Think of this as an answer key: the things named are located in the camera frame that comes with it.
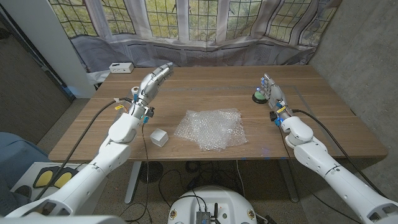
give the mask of window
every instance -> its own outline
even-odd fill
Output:
[[[251,27],[257,19],[261,0],[231,0],[228,11],[226,39],[250,35]]]
[[[217,0],[189,0],[189,39],[216,40]]]
[[[322,32],[336,11],[336,8],[325,9],[326,3],[319,2],[319,5],[323,5],[323,7],[318,12],[317,18],[304,30],[301,44],[317,46]]]
[[[150,29],[154,37],[178,39],[175,0],[146,0]]]
[[[112,34],[136,33],[123,0],[101,0],[101,2]]]
[[[289,42],[293,27],[301,19],[310,3],[311,0],[286,0],[272,21],[268,36]]]
[[[78,35],[97,36],[83,0],[50,0],[49,2],[70,38]]]

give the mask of black cable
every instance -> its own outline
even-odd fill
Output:
[[[337,140],[335,139],[335,137],[331,134],[331,132],[325,127],[325,125],[323,125],[316,117],[312,116],[311,114],[309,114],[309,113],[307,113],[307,112],[305,112],[305,111],[302,111],[302,110],[292,110],[292,111],[293,111],[293,113],[297,113],[297,112],[303,113],[303,114],[309,116],[310,118],[312,118],[314,121],[316,121],[316,122],[329,134],[329,136],[331,137],[331,139],[336,143],[337,147],[338,147],[338,148],[342,151],[342,153],[346,156],[346,158],[348,159],[349,163],[350,163],[351,165],[353,165],[353,167],[356,169],[356,171],[358,171],[359,174],[361,174],[361,176],[366,180],[366,182],[369,183],[369,185],[372,186],[372,188],[373,188],[377,193],[379,193],[379,195],[381,195],[381,196],[387,198],[387,196],[384,195],[384,194],[378,189],[378,187],[376,187],[376,186],[371,182],[371,180],[369,180],[369,178],[366,177],[366,175],[354,164],[354,162],[351,160],[350,156],[349,156],[349,155],[347,154],[347,152],[343,149],[343,147],[340,146],[340,144],[338,143],[338,141],[337,141]]]
[[[125,101],[129,101],[131,102],[132,99],[130,98],[119,98],[120,100],[125,100]],[[71,156],[73,155],[73,153],[75,152],[77,146],[79,145],[79,143],[81,142],[81,140],[83,139],[83,137],[86,135],[87,131],[89,130],[89,128],[91,127],[91,125],[94,123],[95,119],[98,117],[98,115],[100,115],[100,113],[102,111],[104,111],[107,107],[111,106],[113,103],[115,103],[115,101],[111,101],[109,102],[107,105],[105,105],[104,107],[102,107],[93,117],[93,119],[91,119],[90,123],[88,123],[88,126],[86,127],[86,129],[83,131],[83,134],[81,134],[79,140],[77,140],[75,146],[72,148],[72,150],[69,152],[69,155],[67,156],[67,158],[64,160],[64,162],[62,163],[62,165],[58,168],[57,172],[55,173],[55,175],[51,178],[51,180],[47,183],[47,185],[43,188],[43,190],[38,194],[38,196],[35,198],[34,201],[37,201],[38,199],[40,199],[43,194],[45,193],[45,191],[54,184],[55,180],[58,179],[58,176],[60,175],[60,173],[62,172],[62,169],[65,167],[65,165],[67,164],[67,162],[69,161],[69,159],[71,158]]]
[[[145,154],[147,156],[147,199],[145,203],[145,209],[142,215],[139,218],[136,218],[135,220],[126,220],[126,222],[136,222],[140,220],[144,215],[145,211],[148,209],[148,198],[149,198],[149,160],[148,160],[148,150],[147,150],[147,143],[145,142],[145,137],[144,137],[144,124],[142,124],[141,132],[142,132],[142,139],[144,140],[144,148],[145,148]]]
[[[348,215],[344,214],[343,212],[341,212],[341,211],[339,211],[339,210],[333,208],[332,206],[328,205],[326,202],[324,202],[322,199],[320,199],[318,196],[316,196],[316,195],[304,184],[304,182],[301,180],[301,178],[300,178],[300,176],[299,176],[299,173],[297,172],[296,167],[294,166],[294,163],[293,163],[293,160],[292,160],[292,158],[291,158],[291,156],[290,156],[290,153],[289,153],[289,151],[287,150],[286,143],[285,143],[285,138],[284,138],[284,135],[282,134],[282,130],[280,129],[280,127],[279,127],[279,132],[280,132],[280,136],[282,137],[282,142],[284,143],[284,146],[285,146],[287,155],[289,156],[289,161],[290,161],[291,165],[293,166],[293,170],[295,171],[298,180],[299,180],[300,183],[304,186],[304,188],[305,188],[307,191],[309,191],[309,192],[310,192],[316,199],[318,199],[322,204],[326,205],[327,207],[329,207],[330,209],[334,210],[335,212],[337,212],[337,213],[339,213],[339,214],[341,214],[341,215],[343,215],[343,216],[349,218],[350,220],[352,220],[352,221],[354,221],[354,222],[356,222],[356,223],[360,223],[360,222],[356,221],[354,218],[351,218],[351,217],[349,217]]]
[[[163,177],[164,177],[166,174],[168,174],[169,172],[172,172],[172,171],[178,172],[178,174],[179,174],[179,176],[180,176],[181,187],[182,187],[182,189],[185,191],[185,187],[184,187],[184,185],[182,184],[181,173],[180,173],[180,171],[178,171],[178,170],[176,170],[176,169],[169,170],[169,171],[167,171],[165,174],[163,174],[162,177],[159,179],[159,183],[158,183],[158,185],[157,185],[158,188],[159,188],[160,196],[162,196],[163,201],[166,202],[166,204],[167,204],[170,208],[171,208],[172,206],[171,206],[171,204],[169,204],[169,203],[166,201],[166,198],[163,196],[162,190],[160,189],[160,183],[162,182]]]
[[[181,197],[179,197],[178,199],[176,199],[176,200],[171,204],[171,206],[173,206],[173,204],[174,204],[176,201],[178,201],[178,200],[180,200],[180,199],[183,199],[183,198],[187,198],[187,197],[196,197],[197,199],[199,198],[200,200],[202,200],[202,202],[205,204],[205,212],[207,212],[207,205],[206,205],[205,200],[204,200],[203,198],[199,197],[199,196],[196,196],[196,195],[184,195],[184,196],[181,196]]]
[[[83,164],[87,164],[87,163],[90,163],[91,161],[87,161],[87,162],[83,162],[83,163],[81,163],[80,165],[78,165],[78,166],[76,166],[76,168],[75,168],[75,170],[77,170],[81,165],[83,165]]]
[[[140,203],[140,202],[132,203],[131,205],[129,205],[127,208],[125,208],[125,209],[123,210],[123,212],[119,215],[119,217],[121,217],[121,216],[123,215],[123,213],[124,213],[127,209],[129,209],[131,206],[133,206],[133,205],[142,205],[142,206],[145,208],[145,205],[144,205],[143,203]],[[150,213],[149,213],[149,209],[146,208],[146,211],[148,212],[148,215],[149,215],[149,221],[152,223],[152,216],[151,216]]]
[[[193,194],[196,196],[196,198],[197,198],[197,201],[198,201],[198,205],[199,205],[199,212],[201,212],[201,208],[200,208],[200,203],[199,203],[199,199],[198,199],[198,196],[196,195],[196,193],[193,191],[193,189],[192,189],[192,192],[193,192]]]

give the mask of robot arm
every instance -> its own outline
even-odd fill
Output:
[[[282,90],[267,74],[261,84],[257,91],[273,110],[271,120],[289,133],[285,142],[294,149],[296,159],[324,178],[363,223],[398,223],[398,203],[379,195],[335,161],[326,146],[313,136],[312,129],[293,116]]]
[[[135,139],[141,119],[150,111],[146,106],[153,100],[158,88],[172,71],[173,64],[168,63],[145,77],[141,83],[141,93],[137,100],[132,102],[131,113],[123,113],[112,124],[108,137],[99,148],[98,155],[87,166],[54,194],[24,205],[6,218],[24,217],[31,213],[46,216],[76,214],[102,180],[129,159],[131,153],[129,143]]]

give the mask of yellow pad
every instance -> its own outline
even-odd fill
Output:
[[[120,110],[120,109],[123,108],[123,107],[124,107],[123,105],[119,105],[119,106],[115,107],[114,109]]]
[[[46,186],[52,178],[52,171],[47,170],[42,175],[40,175],[39,179],[37,180],[35,187],[44,187]]]
[[[64,186],[70,179],[72,178],[72,174],[69,172],[66,172],[58,178],[57,181],[55,181],[54,186],[61,188]]]

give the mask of white block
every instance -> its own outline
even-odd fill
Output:
[[[132,63],[112,63],[109,69],[112,73],[131,73],[134,66]]]
[[[150,134],[150,140],[157,146],[162,147],[167,140],[169,140],[169,136],[167,132],[157,128],[152,134]]]

